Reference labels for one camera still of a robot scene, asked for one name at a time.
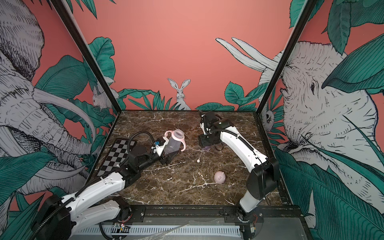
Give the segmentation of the black white checkerboard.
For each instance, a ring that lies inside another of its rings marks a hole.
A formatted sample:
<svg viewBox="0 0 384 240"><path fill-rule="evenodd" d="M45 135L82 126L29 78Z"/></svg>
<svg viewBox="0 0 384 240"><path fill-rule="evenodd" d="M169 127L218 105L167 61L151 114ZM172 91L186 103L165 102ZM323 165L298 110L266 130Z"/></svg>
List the black white checkerboard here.
<svg viewBox="0 0 384 240"><path fill-rule="evenodd" d="M115 140L104 163L99 168L97 174L98 177L116 169L118 165L127 157L128 141L128 139Z"/></svg>

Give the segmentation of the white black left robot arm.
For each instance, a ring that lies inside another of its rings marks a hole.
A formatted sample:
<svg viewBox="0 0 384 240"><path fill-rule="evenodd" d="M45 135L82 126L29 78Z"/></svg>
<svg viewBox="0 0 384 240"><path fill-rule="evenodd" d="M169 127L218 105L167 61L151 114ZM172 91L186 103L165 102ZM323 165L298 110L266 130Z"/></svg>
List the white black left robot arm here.
<svg viewBox="0 0 384 240"><path fill-rule="evenodd" d="M130 205L121 197L104 204L100 201L119 192L141 177L141 172L159 161L168 164L180 151L168 154L157 146L150 153L128 152L127 158L109 175L101 176L89 186L63 197L47 199L31 224L31 240L68 240L79 231L113 219L129 221Z"/></svg>

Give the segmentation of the black enclosure frame post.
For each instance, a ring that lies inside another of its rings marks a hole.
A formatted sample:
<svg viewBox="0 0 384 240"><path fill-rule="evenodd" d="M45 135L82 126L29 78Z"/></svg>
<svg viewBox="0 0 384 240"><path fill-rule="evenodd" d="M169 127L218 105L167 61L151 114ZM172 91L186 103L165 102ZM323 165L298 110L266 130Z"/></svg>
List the black enclosure frame post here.
<svg viewBox="0 0 384 240"><path fill-rule="evenodd" d="M284 49L283 51L283 54L281 56L281 59L280 61L278 62L278 66L277 68L274 70L274 74L271 78L271 81L266 89L266 92L262 98L262 101L256 111L256 114L257 116L260 116L261 113L262 113L262 110L264 109L266 103L267 103L267 100L269 98L269 96L271 95L277 81L280 79L281 77L281 74L284 70L284 67L286 66L286 63L288 62L294 48L295 48L295 45L297 43L297 41L299 40L304 28L305 28L305 25L307 24L307 21L312 13L312 11L314 10L315 6L317 4L317 1L315 0L309 0L309 1L306 1L305 4L304 4L304 7L302 8L302 11L301 11L301 14L299 16L299 19L293 29L293 32L289 38L289 41L286 45L286 48Z"/></svg>
<svg viewBox="0 0 384 240"><path fill-rule="evenodd" d="M85 37L81 33L80 27L77 25L75 18L70 12L70 8L66 5L65 1L52 0L50 2L53 5L56 12L58 13L59 17L61 18L62 22L64 23L65 27L70 33L72 39L76 43L77 47L79 48L81 54L85 58L87 64L91 69L91 72L95 75L96 79L98 80L98 83L101 85L101 87L105 91L112 106L115 108L115 110L117 111L117 114L119 115L122 112L122 109L120 108L119 103L114 97L109 85L107 84L104 78L104 75L99 65L97 64L97 61L91 52L90 47L86 43Z"/></svg>

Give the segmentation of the purple bottle collar with straw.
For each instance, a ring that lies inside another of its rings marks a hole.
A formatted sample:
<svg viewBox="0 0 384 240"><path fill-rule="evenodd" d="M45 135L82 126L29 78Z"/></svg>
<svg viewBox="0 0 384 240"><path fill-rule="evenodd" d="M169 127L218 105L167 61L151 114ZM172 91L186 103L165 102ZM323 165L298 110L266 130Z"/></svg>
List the purple bottle collar with straw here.
<svg viewBox="0 0 384 240"><path fill-rule="evenodd" d="M197 162L197 163L200 163L200 162L201 162L201 159L202 159L202 156L203 156L204 154L206 154L206 153L209 153L210 150L211 150L211 147L210 147L210 146L207 146L207 147L202 148L202 150L201 150L201 154L200 154L199 158L196 160L196 162Z"/></svg>

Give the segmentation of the pink bottle cap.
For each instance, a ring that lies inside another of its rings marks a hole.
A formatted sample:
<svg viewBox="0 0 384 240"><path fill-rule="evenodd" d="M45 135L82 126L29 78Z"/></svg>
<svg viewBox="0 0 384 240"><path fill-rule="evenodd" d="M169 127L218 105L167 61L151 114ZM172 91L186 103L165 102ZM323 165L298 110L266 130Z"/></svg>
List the pink bottle cap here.
<svg viewBox="0 0 384 240"><path fill-rule="evenodd" d="M223 184L226 180L226 175L223 171L217 171L215 174L214 174L214 181L217 183L217 184Z"/></svg>

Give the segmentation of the black enclosure frame post right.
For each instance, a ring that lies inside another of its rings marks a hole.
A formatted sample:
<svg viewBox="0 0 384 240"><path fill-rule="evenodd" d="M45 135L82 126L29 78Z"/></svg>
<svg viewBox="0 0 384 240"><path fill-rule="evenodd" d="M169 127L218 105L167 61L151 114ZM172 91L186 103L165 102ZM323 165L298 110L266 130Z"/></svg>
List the black enclosure frame post right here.
<svg viewBox="0 0 384 240"><path fill-rule="evenodd" d="M289 41L286 45L286 48L284 49L283 51L283 54L281 56L281 59L280 61L278 62L278 66L277 68L274 70L274 74L271 78L271 81L266 89L266 92L262 98L262 101L256 111L256 114L257 116L260 116L261 113L262 113L262 110L264 109L266 103L267 103L267 100L269 98L269 96L271 95L277 81L280 79L281 77L281 74L284 70L284 67L286 66L286 63L288 62L294 48L295 48L295 45L297 43L297 41L299 40L304 28L305 28L305 25L307 24L307 21L312 13L312 11L314 10L315 6L317 4L317 1L315 0L309 0L309 1L306 1L305 4L304 4L304 7L302 8L302 11L301 11L301 14L299 16L299 19L293 29L293 32L289 38Z"/></svg>

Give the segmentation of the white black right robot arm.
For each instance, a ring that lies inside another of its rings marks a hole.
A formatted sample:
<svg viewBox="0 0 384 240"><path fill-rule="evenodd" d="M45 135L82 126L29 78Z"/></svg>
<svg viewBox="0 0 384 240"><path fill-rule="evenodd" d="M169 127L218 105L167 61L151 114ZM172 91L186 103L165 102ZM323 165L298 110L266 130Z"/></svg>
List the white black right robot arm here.
<svg viewBox="0 0 384 240"><path fill-rule="evenodd" d="M198 136L202 148L224 143L242 160L248 169L245 195L240 200L244 213L253 211L270 192L275 190L280 180L278 160L258 151L228 119L219 117L214 112L199 112L200 127L203 134Z"/></svg>

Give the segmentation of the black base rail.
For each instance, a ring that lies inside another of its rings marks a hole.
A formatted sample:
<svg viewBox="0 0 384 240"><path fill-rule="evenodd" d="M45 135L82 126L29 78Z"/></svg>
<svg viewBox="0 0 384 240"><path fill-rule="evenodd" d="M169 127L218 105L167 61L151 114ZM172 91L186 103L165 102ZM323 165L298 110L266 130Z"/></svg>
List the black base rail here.
<svg viewBox="0 0 384 240"><path fill-rule="evenodd" d="M219 218L226 223L242 225L247 219L258 216L257 222L269 218L299 219L305 222L301 209L298 206L263 206L259 205L250 213L239 219L240 208L225 205L131 205L132 217L128 223L142 223L148 218Z"/></svg>

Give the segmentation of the black enclosure frame post left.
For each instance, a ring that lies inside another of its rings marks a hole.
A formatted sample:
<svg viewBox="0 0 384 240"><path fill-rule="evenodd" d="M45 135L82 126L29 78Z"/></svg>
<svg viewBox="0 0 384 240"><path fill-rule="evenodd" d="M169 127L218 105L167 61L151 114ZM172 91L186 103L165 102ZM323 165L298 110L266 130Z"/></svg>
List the black enclosure frame post left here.
<svg viewBox="0 0 384 240"><path fill-rule="evenodd" d="M53 5L56 12L58 13L59 17L61 18L62 22L64 23L65 27L70 33L72 39L76 43L77 47L79 48L81 54L85 58L87 64L91 69L91 72L95 75L96 79L98 80L98 83L101 85L101 87L105 91L112 106L115 108L115 110L117 111L117 114L119 115L122 112L122 109L120 108L119 103L114 97L109 85L107 84L104 78L104 75L99 65L97 64L97 61L91 52L90 47L86 43L85 37L81 33L80 27L77 25L75 18L70 12L70 8L66 5L65 1L52 0L50 2Z"/></svg>

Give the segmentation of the clear plastic baby bottle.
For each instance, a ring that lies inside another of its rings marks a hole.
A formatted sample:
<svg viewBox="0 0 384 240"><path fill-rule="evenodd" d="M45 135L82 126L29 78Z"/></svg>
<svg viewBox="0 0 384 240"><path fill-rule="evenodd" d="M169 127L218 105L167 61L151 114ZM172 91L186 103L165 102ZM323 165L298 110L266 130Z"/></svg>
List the clear plastic baby bottle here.
<svg viewBox="0 0 384 240"><path fill-rule="evenodd" d="M182 130L176 129L174 131L166 131L164 136L168 137L168 134L171 134L171 136L168 144L164 148L164 154L179 151L181 145L183 145L181 151L184 152L187 147L185 142L185 133Z"/></svg>

